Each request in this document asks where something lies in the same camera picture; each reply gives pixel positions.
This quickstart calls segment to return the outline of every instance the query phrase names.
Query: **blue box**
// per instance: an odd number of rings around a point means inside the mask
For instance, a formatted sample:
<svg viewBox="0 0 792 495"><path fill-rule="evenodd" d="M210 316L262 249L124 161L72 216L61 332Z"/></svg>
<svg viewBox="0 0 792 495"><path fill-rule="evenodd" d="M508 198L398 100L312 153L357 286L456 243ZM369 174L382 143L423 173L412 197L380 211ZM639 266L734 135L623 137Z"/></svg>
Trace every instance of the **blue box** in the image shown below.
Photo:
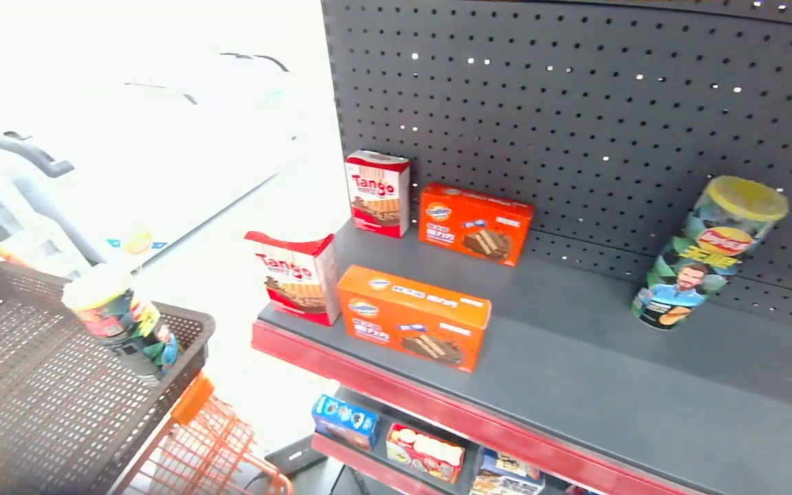
<svg viewBox="0 0 792 495"><path fill-rule="evenodd" d="M546 473L506 454L481 449L481 463L470 495L539 495Z"/></svg>
<svg viewBox="0 0 792 495"><path fill-rule="evenodd" d="M321 395L311 413L317 432L342 439L362 450L371 451L377 443L377 414L347 404L345 401Z"/></svg>

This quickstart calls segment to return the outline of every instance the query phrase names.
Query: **product box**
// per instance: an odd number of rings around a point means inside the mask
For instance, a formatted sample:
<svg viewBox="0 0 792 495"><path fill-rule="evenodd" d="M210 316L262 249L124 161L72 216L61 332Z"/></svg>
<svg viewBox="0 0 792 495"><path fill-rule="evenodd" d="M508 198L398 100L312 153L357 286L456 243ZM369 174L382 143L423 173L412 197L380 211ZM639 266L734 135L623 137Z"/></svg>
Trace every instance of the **product box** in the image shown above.
<svg viewBox="0 0 792 495"><path fill-rule="evenodd" d="M394 423L387 434L387 458L438 479L457 481L464 449L430 433Z"/></svg>
<svg viewBox="0 0 792 495"><path fill-rule="evenodd" d="M375 151L356 151L346 157L350 210L358 228L390 237L408 230L409 168L411 160Z"/></svg>
<svg viewBox="0 0 792 495"><path fill-rule="evenodd" d="M378 419L374 412L321 395L311 414L322 435L337 437L362 450L375 448Z"/></svg>
<svg viewBox="0 0 792 495"><path fill-rule="evenodd" d="M318 241L291 242L246 232L251 256L265 267L265 285L274 308L314 323L332 325L340 308L334 234Z"/></svg>
<svg viewBox="0 0 792 495"><path fill-rule="evenodd" d="M491 316L483 298L356 265L338 282L338 297L349 335L465 372Z"/></svg>
<svg viewBox="0 0 792 495"><path fill-rule="evenodd" d="M546 488L546 475L509 455L489 448L481 451L481 466L470 495L538 495Z"/></svg>
<svg viewBox="0 0 792 495"><path fill-rule="evenodd" d="M518 264L534 206L431 182L421 193L421 241L506 266Z"/></svg>

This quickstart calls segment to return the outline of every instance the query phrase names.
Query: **shopping basket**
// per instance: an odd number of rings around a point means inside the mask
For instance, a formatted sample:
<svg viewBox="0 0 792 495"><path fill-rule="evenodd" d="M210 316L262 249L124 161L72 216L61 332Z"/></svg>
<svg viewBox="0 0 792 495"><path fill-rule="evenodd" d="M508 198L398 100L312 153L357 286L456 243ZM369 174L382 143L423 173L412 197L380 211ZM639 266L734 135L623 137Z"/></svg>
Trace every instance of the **shopping basket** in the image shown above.
<svg viewBox="0 0 792 495"><path fill-rule="evenodd" d="M207 358L212 318L157 304L185 351L143 385L60 304L66 282L0 262L0 493L106 493Z"/></svg>

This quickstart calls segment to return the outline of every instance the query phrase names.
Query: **orange box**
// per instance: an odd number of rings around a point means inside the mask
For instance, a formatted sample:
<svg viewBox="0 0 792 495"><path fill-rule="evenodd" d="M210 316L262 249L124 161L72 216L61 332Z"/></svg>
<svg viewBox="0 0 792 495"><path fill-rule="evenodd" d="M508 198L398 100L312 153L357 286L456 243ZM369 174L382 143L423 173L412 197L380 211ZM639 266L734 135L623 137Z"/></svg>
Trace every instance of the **orange box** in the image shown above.
<svg viewBox="0 0 792 495"><path fill-rule="evenodd" d="M349 335L472 372L491 301L353 265L338 282Z"/></svg>
<svg viewBox="0 0 792 495"><path fill-rule="evenodd" d="M421 192L418 217L421 241L515 266L534 206L431 182Z"/></svg>

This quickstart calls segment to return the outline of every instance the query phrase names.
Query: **wafer package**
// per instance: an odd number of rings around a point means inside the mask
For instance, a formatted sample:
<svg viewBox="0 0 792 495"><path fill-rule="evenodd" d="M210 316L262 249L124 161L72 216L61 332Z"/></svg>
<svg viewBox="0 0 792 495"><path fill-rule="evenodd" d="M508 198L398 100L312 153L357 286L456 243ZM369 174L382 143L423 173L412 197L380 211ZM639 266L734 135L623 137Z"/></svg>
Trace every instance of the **wafer package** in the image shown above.
<svg viewBox="0 0 792 495"><path fill-rule="evenodd" d="M351 266L338 282L349 335L472 372L491 303L434 285Z"/></svg>
<svg viewBox="0 0 792 495"><path fill-rule="evenodd" d="M534 206L431 182L421 193L421 241L516 266Z"/></svg>
<svg viewBox="0 0 792 495"><path fill-rule="evenodd" d="M411 160L356 151L346 157L350 210L358 228L390 237L408 230Z"/></svg>
<svg viewBox="0 0 792 495"><path fill-rule="evenodd" d="M332 325L340 308L336 294L338 273L334 234L318 241L280 241L246 232L252 256L264 265L264 284L277 310L314 323Z"/></svg>

